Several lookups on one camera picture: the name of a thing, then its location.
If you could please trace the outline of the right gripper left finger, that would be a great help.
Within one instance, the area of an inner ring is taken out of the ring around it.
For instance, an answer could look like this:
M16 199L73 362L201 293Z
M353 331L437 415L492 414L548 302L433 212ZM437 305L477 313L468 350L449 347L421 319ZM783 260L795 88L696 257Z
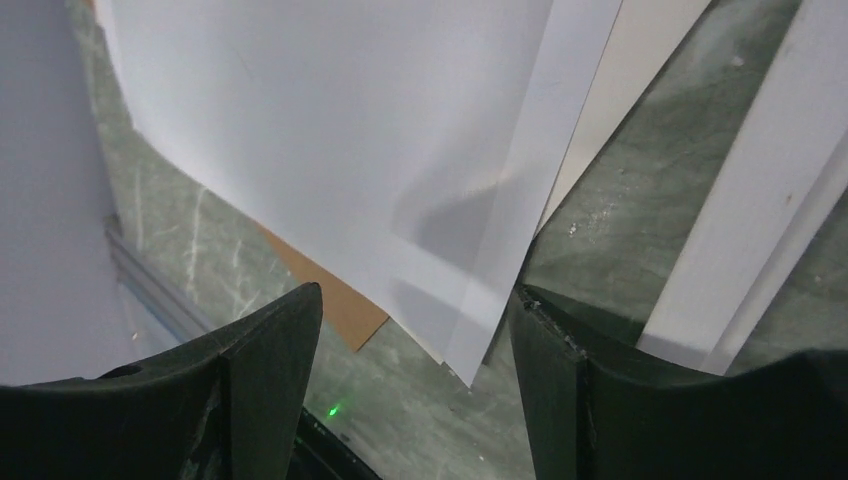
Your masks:
M303 284L95 379L1 390L5 479L283 479L322 323Z

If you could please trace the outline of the white picture frame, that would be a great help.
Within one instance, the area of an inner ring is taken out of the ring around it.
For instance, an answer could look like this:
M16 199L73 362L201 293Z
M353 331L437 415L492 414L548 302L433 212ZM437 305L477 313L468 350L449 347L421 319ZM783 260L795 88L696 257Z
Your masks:
M847 5L800 5L638 341L728 371L847 187Z

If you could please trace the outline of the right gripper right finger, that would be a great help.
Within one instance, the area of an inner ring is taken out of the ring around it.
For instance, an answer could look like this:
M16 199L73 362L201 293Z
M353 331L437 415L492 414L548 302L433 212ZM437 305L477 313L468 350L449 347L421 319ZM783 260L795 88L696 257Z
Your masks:
M539 479L843 479L847 354L730 377L638 350L637 324L532 286L507 320Z

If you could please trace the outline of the red and white photo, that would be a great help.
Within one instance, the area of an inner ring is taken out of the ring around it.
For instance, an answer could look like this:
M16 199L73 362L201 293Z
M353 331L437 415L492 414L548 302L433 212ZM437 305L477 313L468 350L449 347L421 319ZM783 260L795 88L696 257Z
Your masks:
M616 1L99 1L135 129L471 384Z

